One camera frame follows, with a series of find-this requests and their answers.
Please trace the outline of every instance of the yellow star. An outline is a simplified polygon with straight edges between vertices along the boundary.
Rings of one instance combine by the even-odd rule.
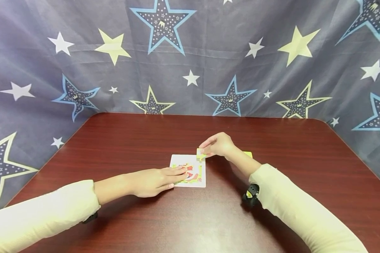
[[[307,45],[318,32],[319,30],[316,30],[309,35],[302,36],[297,27],[294,29],[294,34],[292,35],[291,42],[278,49],[278,51],[286,52],[289,54],[287,66],[289,66],[289,64],[291,64],[291,62],[294,61],[297,56],[312,57],[310,49]]]
[[[11,162],[8,160],[8,155],[11,150],[12,142],[14,140],[16,133],[17,132],[11,134],[10,136],[0,141],[0,152],[3,152],[3,154],[0,153],[0,174],[4,175],[4,176],[0,175],[1,177],[0,178],[0,197],[3,192],[4,180],[38,171],[35,168],[25,166],[19,163]],[[20,172],[10,174],[11,170],[15,170],[15,171],[20,170]]]
[[[161,103],[155,98],[155,94],[152,91],[151,86],[148,88],[148,96],[145,102],[130,100],[138,108],[143,110],[145,114],[163,114],[163,111],[171,107],[176,103]]]
[[[277,104],[283,106],[287,112],[283,118],[292,118],[294,116],[300,119],[308,119],[308,109],[321,102],[324,102],[331,97],[310,98],[312,80],[305,86],[304,90],[294,100],[278,101]]]
[[[103,38],[104,44],[96,48],[96,51],[107,53],[112,58],[114,66],[116,65],[116,61],[118,60],[118,56],[126,56],[131,58],[131,56],[125,51],[121,45],[122,40],[124,39],[124,34],[119,35],[115,38],[108,37],[102,30],[100,30],[101,37]]]

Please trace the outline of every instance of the crown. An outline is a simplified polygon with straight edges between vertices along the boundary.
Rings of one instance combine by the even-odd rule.
[[[377,3],[374,3],[373,5],[370,6],[370,10],[374,11],[377,9],[377,7],[379,7],[379,5]]]

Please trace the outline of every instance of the white sleeve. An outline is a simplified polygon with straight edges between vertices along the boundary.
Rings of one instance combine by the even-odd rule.
[[[93,180],[84,180],[1,209],[0,253],[19,252],[70,229],[99,208]]]
[[[253,173],[264,209],[296,232],[312,253],[367,253],[363,243],[336,216],[269,164]]]

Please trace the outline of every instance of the white card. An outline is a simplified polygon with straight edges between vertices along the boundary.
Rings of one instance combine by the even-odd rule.
[[[205,188],[205,160],[198,162],[196,155],[172,155],[170,166],[183,165],[187,167],[189,177],[175,184],[175,187]]]

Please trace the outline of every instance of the card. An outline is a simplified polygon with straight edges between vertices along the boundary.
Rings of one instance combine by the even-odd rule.
[[[252,157],[252,152],[248,152],[248,151],[244,151],[245,154],[249,155],[249,157],[253,158]]]
[[[198,161],[202,161],[203,158],[205,158],[207,155],[206,154],[202,154],[201,151],[203,149],[197,149],[197,152],[196,152],[196,158]]]
[[[175,187],[205,188],[205,160],[198,161],[196,155],[172,155],[171,167],[186,166],[188,178],[175,184]]]

